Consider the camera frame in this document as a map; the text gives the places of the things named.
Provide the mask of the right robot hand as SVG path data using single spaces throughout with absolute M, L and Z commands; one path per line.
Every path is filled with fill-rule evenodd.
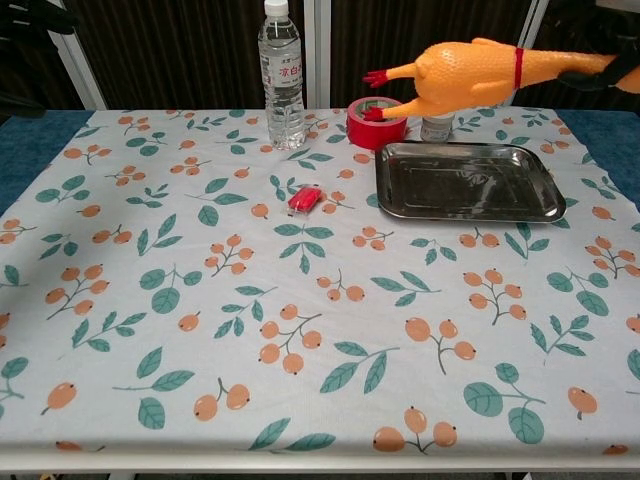
M 564 1 L 554 11 L 555 25 L 580 38 L 592 53 L 613 59 L 594 73 L 565 69 L 558 80 L 580 91 L 617 88 L 639 93 L 639 7 L 601 6 L 596 1 Z

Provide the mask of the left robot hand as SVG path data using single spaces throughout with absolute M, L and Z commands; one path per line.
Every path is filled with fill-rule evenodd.
M 68 35 L 78 26 L 73 13 L 44 0 L 1 0 L 1 34 L 53 31 Z

